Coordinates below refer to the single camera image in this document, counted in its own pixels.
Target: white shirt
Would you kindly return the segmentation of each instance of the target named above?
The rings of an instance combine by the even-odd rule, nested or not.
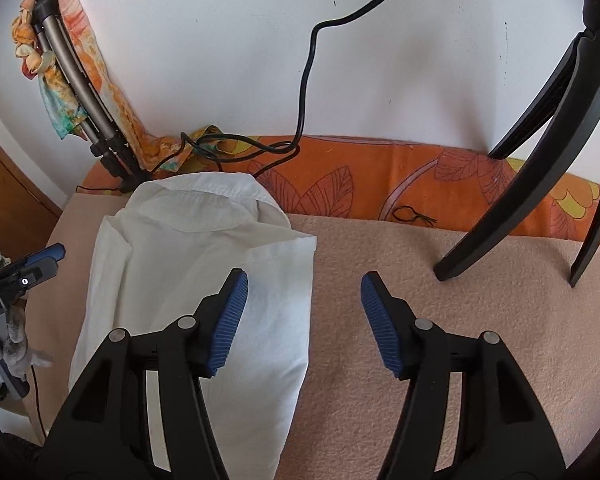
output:
[[[291,229],[250,175],[142,184],[124,209],[102,220],[69,386],[113,328],[162,330],[193,314],[240,267],[249,297],[226,365],[201,380],[202,390],[231,480],[272,480],[308,364],[315,245],[315,237]],[[149,379],[154,460],[167,467],[157,380]]]

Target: round metal screw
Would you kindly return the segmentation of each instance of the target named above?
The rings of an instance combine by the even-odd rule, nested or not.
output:
[[[181,329],[186,330],[188,328],[193,328],[195,326],[195,317],[193,316],[184,316],[177,320],[177,326]]]
[[[490,345],[497,345],[500,342],[500,336],[491,331],[485,332],[483,338]]]
[[[433,328],[433,322],[425,317],[418,317],[416,319],[416,326],[420,330],[431,330]]]
[[[108,335],[108,338],[111,341],[113,341],[114,343],[121,341],[125,337],[126,337],[126,332],[124,330],[122,330],[121,328],[116,328],[115,330],[112,330]]]

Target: black tripod stand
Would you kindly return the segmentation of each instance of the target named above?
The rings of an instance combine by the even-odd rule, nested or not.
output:
[[[585,0],[586,30],[520,120],[489,154],[506,158],[551,117],[549,126],[502,197],[434,267],[441,281],[458,276],[493,249],[551,191],[600,120],[600,0]],[[600,245],[600,200],[589,233],[571,266],[575,286]]]

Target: beige blanket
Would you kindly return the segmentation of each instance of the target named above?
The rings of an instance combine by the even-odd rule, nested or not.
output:
[[[75,195],[50,243],[66,245],[55,279],[31,292],[27,333],[55,357],[39,370],[46,428],[67,395],[67,379],[86,301],[90,254],[102,216],[125,200]],[[509,237],[459,278],[440,283],[433,264],[461,234],[389,222],[289,216],[318,237],[309,370],[277,478],[376,477],[407,384],[382,366],[359,300],[367,270],[394,296],[447,332],[498,332],[536,391],[568,463],[600,426],[600,249],[575,289],[566,282],[579,244]],[[459,380],[452,381],[439,464],[450,463],[457,431]],[[33,415],[35,397],[26,399]]]

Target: person's hand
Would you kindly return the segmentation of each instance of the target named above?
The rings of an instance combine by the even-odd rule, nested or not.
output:
[[[3,349],[0,349],[0,360],[4,359],[13,377],[22,380],[30,365],[47,368],[52,364],[51,357],[46,353],[29,347],[24,331],[25,319],[24,309],[20,306],[12,306],[6,312],[8,337],[3,343]],[[0,388],[3,382],[0,376]]]

